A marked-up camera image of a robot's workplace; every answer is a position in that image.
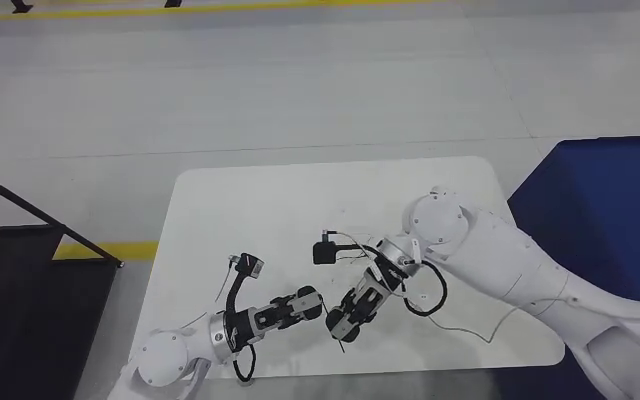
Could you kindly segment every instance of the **wire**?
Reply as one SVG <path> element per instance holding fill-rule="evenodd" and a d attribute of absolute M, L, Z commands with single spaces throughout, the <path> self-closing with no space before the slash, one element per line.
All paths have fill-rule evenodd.
<path fill-rule="evenodd" d="M 366 254 L 360 254 L 359 256 L 345 256 L 345 257 L 338 257 L 336 258 L 336 261 L 340 261 L 340 260 L 347 260 L 347 259 L 352 259 L 353 261 L 357 260 L 358 258 L 368 258 Z"/>
<path fill-rule="evenodd" d="M 369 253 L 367 252 L 367 249 L 365 248 L 365 246 L 363 246 L 362 244 L 360 244 L 360 242 L 358 242 L 358 241 L 357 241 L 353 236 L 349 235 L 348 233 L 339 232 L 339 231 L 335 231 L 335 234 L 336 234 L 336 235 L 342 235 L 342 236 L 345 236 L 345 237 L 347 237 L 347 238 L 351 239 L 351 241 L 352 241 L 353 243 L 355 243 L 355 244 L 356 244 L 356 246 L 360 247 L 360 249 L 362 250 L 362 252 L 364 253 L 364 255 L 365 255 L 369 260 L 371 260 L 371 262 L 372 262 L 372 263 L 375 263 L 375 260 L 374 260 L 373 258 L 371 258 L 371 256 L 370 256 L 370 255 L 369 255 Z M 377 250 L 375 250 L 375 251 L 374 251 L 374 253 L 375 253 L 376 255 L 380 255 L 380 253 L 379 253 Z M 396 296 L 396 297 L 400 297 L 400 298 L 402 298 L 402 299 L 404 299 L 404 298 L 405 298 L 403 295 L 397 294 L 397 293 L 395 293 L 395 291 L 391 290 L 391 288 L 389 287 L 389 284 L 387 283 L 387 280 L 386 280 L 384 277 L 382 277 L 382 279 L 380 280 L 380 282 L 382 283 L 382 286 L 384 286 L 384 288 L 385 288 L 385 289 L 387 289 L 387 290 L 389 291 L 389 293 L 391 293 L 391 295 Z"/>
<path fill-rule="evenodd" d="M 327 305 L 324 304 L 324 298 L 322 297 L 322 295 L 320 295 L 320 302 L 322 303 L 322 307 L 324 307 L 324 312 L 327 313 L 327 317 L 329 317 L 329 310 L 327 310 Z M 342 345 L 342 340 L 337 339 L 338 340 L 338 344 L 340 345 L 340 348 L 342 349 L 342 354 L 345 353 L 344 351 L 344 346 Z"/>
<path fill-rule="evenodd" d="M 224 277 L 224 282 L 222 282 L 222 286 L 220 287 L 220 291 L 218 292 L 218 295 L 216 296 L 215 303 L 218 302 L 218 299 L 220 298 L 220 295 L 222 294 L 222 291 L 224 290 L 224 286 L 227 284 L 227 279 L 229 279 L 229 273 L 231 272 L 231 267 L 232 266 L 233 266 L 233 261 L 229 260 L 229 269 L 227 269 L 227 276 Z"/>
<path fill-rule="evenodd" d="M 431 264 L 429 261 L 426 261 L 426 260 L 422 260 L 422 265 L 426 265 L 429 268 L 431 268 L 431 270 L 433 270 L 433 272 L 438 277 L 438 280 L 440 281 L 440 285 L 442 285 L 442 296 L 440 297 L 440 301 L 438 302 L 438 304 L 433 306 L 433 308 L 431 308 L 428 311 L 422 311 L 414 308 L 413 306 L 415 304 L 412 305 L 412 302 L 409 301 L 409 299 L 407 299 L 406 297 L 404 297 L 404 305 L 407 307 L 407 310 L 409 310 L 413 314 L 418 315 L 420 317 L 428 317 L 429 315 L 441 309 L 442 306 L 444 306 L 444 303 L 447 301 L 447 296 L 449 294 L 449 291 L 447 289 L 447 281 L 444 279 L 444 277 L 442 276 L 442 273 L 440 273 L 440 271 L 438 270 L 438 268 L 436 268 L 435 265 Z M 404 285 L 404 282 L 401 282 L 400 285 L 402 286 L 402 293 L 406 293 L 407 287 Z"/>
<path fill-rule="evenodd" d="M 253 345 L 250 344 L 249 348 L 251 349 L 251 369 L 247 376 L 242 375 L 240 372 L 240 367 L 238 367 L 238 360 L 233 360 L 233 369 L 236 371 L 236 376 L 240 379 L 241 382 L 247 383 L 253 377 L 253 371 L 256 369 L 256 349 L 253 348 Z"/>
<path fill-rule="evenodd" d="M 227 293 L 227 301 L 225 304 L 225 314 L 227 315 L 227 318 L 229 315 L 236 314 L 236 297 L 238 296 L 238 292 L 240 291 L 240 286 L 242 286 L 242 282 L 246 277 L 247 275 L 239 273 L 236 276 L 236 279 L 233 281 L 233 284 L 231 285 L 231 289 L 229 289 L 229 293 Z M 232 337 L 231 326 L 227 327 L 227 337 Z M 249 373 L 247 374 L 247 376 L 242 375 L 242 372 L 240 372 L 240 368 L 238 367 L 238 360 L 233 360 L 233 369 L 236 372 L 236 376 L 241 382 L 245 382 L 245 383 L 251 380 L 251 378 L 253 377 L 253 372 L 256 369 L 256 358 L 257 358 L 256 350 L 253 348 L 253 344 L 250 344 L 249 348 L 251 349 L 251 369 L 249 370 Z"/>
<path fill-rule="evenodd" d="M 565 303 L 569 303 L 569 301 L 567 299 L 563 299 L 563 298 L 550 298 L 550 299 L 538 299 L 538 300 L 532 300 L 532 301 L 528 301 L 524 304 L 521 304 L 519 306 L 513 307 L 511 310 L 509 310 L 509 312 L 507 312 L 504 316 L 502 316 L 502 318 L 500 318 L 500 320 L 498 321 L 498 324 L 496 325 L 495 328 L 493 328 L 493 332 L 491 332 L 491 335 L 489 336 L 489 338 L 485 338 L 484 336 L 482 336 L 481 334 L 479 334 L 478 332 L 474 332 L 471 329 L 466 329 L 466 328 L 454 328 L 454 327 L 449 327 L 449 326 L 443 326 L 441 324 L 439 324 L 436 320 L 434 320 L 432 317 L 429 317 L 429 320 L 431 320 L 431 322 L 433 322 L 433 324 L 435 326 L 437 326 L 438 328 L 445 330 L 445 331 L 458 331 L 458 332 L 464 332 L 464 333 L 469 333 L 471 335 L 474 335 L 476 337 L 478 337 L 479 339 L 481 339 L 483 342 L 485 342 L 486 344 L 491 344 L 491 342 L 493 342 L 493 339 L 496 337 L 496 333 L 498 333 L 498 329 L 500 329 L 500 327 L 502 326 L 502 324 L 504 323 L 504 321 L 507 320 L 507 318 L 509 318 L 509 316 L 511 314 L 513 314 L 516 310 L 520 310 L 522 309 L 522 307 L 525 307 L 531 303 L 537 303 L 540 301 L 562 301 Z"/>
<path fill-rule="evenodd" d="M 181 326 L 181 327 L 180 327 L 180 329 L 184 329 L 184 328 L 186 328 L 187 326 L 189 326 L 189 325 L 193 324 L 194 322 L 196 322 L 196 321 L 200 320 L 200 318 L 204 317 L 205 315 L 207 315 L 207 312 L 206 312 L 206 311 L 205 311 L 205 312 L 203 312 L 203 313 L 202 313 L 202 315 L 201 315 L 201 316 L 199 316 L 198 318 L 194 319 L 193 321 L 189 322 L 189 323 L 188 323 L 188 324 L 186 324 L 186 325 Z"/>

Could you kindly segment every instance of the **gray floor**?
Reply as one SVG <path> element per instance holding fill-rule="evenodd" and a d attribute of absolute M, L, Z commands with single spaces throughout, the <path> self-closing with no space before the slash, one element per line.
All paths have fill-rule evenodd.
<path fill-rule="evenodd" d="M 118 272 L 76 400 L 103 400 L 109 395 L 127 362 L 150 273 L 151 263 L 145 262 L 127 263 Z M 234 380 L 216 380 L 207 382 L 198 396 L 200 400 L 391 398 L 464 400 L 496 399 L 499 395 L 488 371 L 438 371 L 261 378 L 249 387 Z"/>

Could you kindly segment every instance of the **black cable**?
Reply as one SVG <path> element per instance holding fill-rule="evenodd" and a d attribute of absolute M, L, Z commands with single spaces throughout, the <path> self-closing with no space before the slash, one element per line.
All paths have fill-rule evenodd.
<path fill-rule="evenodd" d="M 436 311 L 438 311 L 439 309 L 441 309 L 442 306 L 444 305 L 445 301 L 447 301 L 447 295 L 448 295 L 447 281 L 444 280 L 444 277 L 442 276 L 442 273 L 440 273 L 438 268 L 436 268 L 436 266 L 431 264 L 429 261 L 422 260 L 422 265 L 426 265 L 429 268 L 431 268 L 433 270 L 433 272 L 436 274 L 436 276 L 438 277 L 438 280 L 440 280 L 440 284 L 442 285 L 442 297 L 440 298 L 440 301 L 438 302 L 438 304 L 436 304 L 432 309 L 430 309 L 428 311 L 416 310 L 411 305 L 411 303 L 409 303 L 409 300 L 406 297 L 404 298 L 404 305 L 407 307 L 407 310 L 409 310 L 413 314 L 415 314 L 417 316 L 420 316 L 420 317 L 428 317 L 429 315 L 431 315 L 431 314 L 435 313 Z M 402 291 L 404 293 L 406 293 L 407 287 L 404 285 L 404 282 L 402 282 L 400 284 L 402 285 Z"/>
<path fill-rule="evenodd" d="M 233 281 L 233 285 L 231 285 L 231 289 L 229 289 L 229 294 L 227 294 L 227 302 L 225 306 L 227 318 L 236 313 L 236 297 L 238 296 L 238 292 L 240 291 L 240 286 L 242 286 L 242 282 L 244 278 L 247 276 L 244 274 L 238 274 L 236 279 Z M 233 327 L 231 324 L 227 325 L 227 337 L 231 337 L 233 334 Z M 253 372 L 256 369 L 256 350 L 253 348 L 253 345 L 250 344 L 249 348 L 251 349 L 251 369 L 249 370 L 249 374 L 247 376 L 242 375 L 240 372 L 240 368 L 238 367 L 238 360 L 233 360 L 233 369 L 236 371 L 236 376 L 241 382 L 249 382 L 253 377 Z"/>
<path fill-rule="evenodd" d="M 240 382 L 247 383 L 253 377 L 253 371 L 256 369 L 256 349 L 253 348 L 253 345 L 250 344 L 249 348 L 251 349 L 251 369 L 247 376 L 242 375 L 240 372 L 240 368 L 238 367 L 238 360 L 233 360 L 233 369 L 236 371 L 236 376 L 240 379 Z"/>

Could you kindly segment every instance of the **metal pole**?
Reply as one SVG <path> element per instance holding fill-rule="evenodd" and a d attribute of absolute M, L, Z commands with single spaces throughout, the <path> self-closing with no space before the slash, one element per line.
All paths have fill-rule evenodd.
<path fill-rule="evenodd" d="M 118 264 L 118 266 L 122 266 L 122 264 L 123 264 L 122 261 L 120 261 L 119 259 L 115 258 L 114 256 L 112 256 L 111 254 L 107 253 L 106 251 L 102 250 L 100 247 L 96 246 L 95 244 L 93 244 L 89 240 L 85 239 L 83 236 L 81 236 L 79 233 L 77 233 L 73 229 L 71 229 L 68 226 L 66 226 L 65 224 L 59 222 L 58 220 L 56 220 L 55 218 L 53 218 L 49 214 L 47 214 L 44 211 L 40 210 L 39 208 L 37 208 L 33 204 L 29 203 L 28 201 L 26 201 L 25 199 L 23 199 L 22 197 L 18 196 L 15 193 L 13 193 L 12 191 L 10 191 L 9 189 L 7 189 L 6 187 L 4 187 L 2 185 L 0 185 L 0 196 L 2 196 L 5 199 L 9 200 L 10 202 L 12 202 L 13 204 L 15 204 L 18 207 L 22 208 L 23 210 L 35 215 L 36 217 L 40 218 L 44 222 L 48 223 L 49 225 L 53 225 L 53 226 L 62 228 L 64 233 L 67 236 L 69 236 L 70 238 L 72 238 L 73 240 L 75 240 L 76 242 L 78 242 L 78 243 L 82 244 L 83 246 L 93 250 L 95 253 L 101 255 L 104 258 L 106 258 L 108 260 L 111 260 L 113 262 L 116 262 Z"/>

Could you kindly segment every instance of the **white cable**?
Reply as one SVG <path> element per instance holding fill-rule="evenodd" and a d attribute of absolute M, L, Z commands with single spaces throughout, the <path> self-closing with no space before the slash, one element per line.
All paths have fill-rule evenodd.
<path fill-rule="evenodd" d="M 364 248 L 364 246 L 362 246 L 360 244 L 360 242 L 358 242 L 353 236 L 349 235 L 348 233 L 344 233 L 344 232 L 338 232 L 336 231 L 336 235 L 342 235 L 345 236 L 349 239 L 351 239 L 351 241 L 353 243 L 355 243 L 358 247 L 360 247 L 360 249 L 362 250 L 362 252 L 367 256 L 367 258 L 369 260 L 371 260 L 372 263 L 375 263 L 375 261 L 373 260 L 373 258 L 371 257 L 371 255 L 367 252 L 367 250 Z M 387 283 L 386 279 L 384 279 L 384 277 L 382 277 L 382 279 L 380 280 L 380 282 L 382 283 L 382 286 L 384 286 L 385 289 L 387 289 L 389 291 L 389 293 L 391 293 L 391 295 L 396 296 L 396 297 L 400 297 L 401 299 L 404 299 L 403 295 L 397 294 L 395 293 L 393 290 L 391 290 L 391 288 L 389 287 L 389 284 Z"/>
<path fill-rule="evenodd" d="M 220 295 L 222 294 L 222 291 L 224 290 L 224 286 L 227 284 L 227 279 L 229 279 L 229 273 L 231 272 L 231 265 L 229 265 L 229 269 L 227 269 L 227 276 L 224 277 L 224 282 L 222 282 L 222 286 L 220 287 L 220 291 L 218 292 L 218 295 L 216 296 L 216 301 L 214 303 L 218 302 L 218 299 L 220 298 Z"/>
<path fill-rule="evenodd" d="M 520 309 L 522 309 L 523 307 L 525 307 L 525 306 L 527 306 L 527 305 L 529 305 L 529 304 L 531 304 L 531 303 L 537 303 L 537 302 L 540 302 L 540 301 L 556 301 L 556 300 L 557 300 L 557 301 L 562 301 L 562 302 L 565 302 L 565 303 L 569 303 L 569 300 L 567 300 L 567 299 L 563 299 L 563 298 L 560 298 L 560 297 L 557 297 L 557 298 L 551 298 L 551 299 L 538 299 L 538 300 L 531 300 L 531 301 L 528 301 L 528 302 L 526 302 L 526 303 L 524 303 L 524 304 L 522 304 L 522 305 L 519 305 L 519 306 L 513 307 L 513 308 L 512 308 L 511 310 L 509 310 L 509 312 L 507 312 L 507 313 L 506 313 L 502 318 L 500 318 L 500 320 L 498 321 L 498 324 L 496 325 L 496 327 L 495 327 L 495 328 L 493 328 L 493 332 L 491 332 L 491 336 L 489 336 L 489 339 L 485 338 L 484 336 L 482 336 L 482 335 L 481 335 L 481 334 L 479 334 L 478 332 L 474 332 L 474 331 L 472 331 L 471 329 L 466 329 L 466 328 L 453 328 L 453 327 L 449 327 L 449 326 L 442 326 L 442 325 L 440 325 L 438 322 L 436 322 L 436 320 L 434 320 L 433 318 L 431 318 L 431 316 L 429 316 L 428 318 L 429 318 L 429 320 L 431 320 L 431 322 L 433 322 L 433 324 L 434 324 L 435 326 L 437 326 L 438 328 L 440 328 L 440 329 L 442 329 L 442 330 L 445 330 L 445 331 L 458 331 L 458 332 L 469 333 L 469 334 L 471 334 L 471 335 L 474 335 L 474 336 L 476 336 L 476 337 L 480 338 L 483 342 L 485 342 L 485 343 L 487 343 L 487 344 L 491 344 L 491 342 L 493 342 L 493 339 L 494 339 L 494 338 L 495 338 L 495 336 L 496 336 L 496 333 L 498 333 L 498 329 L 500 329 L 500 326 L 502 326 L 502 323 L 503 323 L 504 321 L 506 321 L 506 320 L 507 320 L 507 318 L 508 318 L 511 314 L 513 314 L 516 310 L 520 310 Z"/>

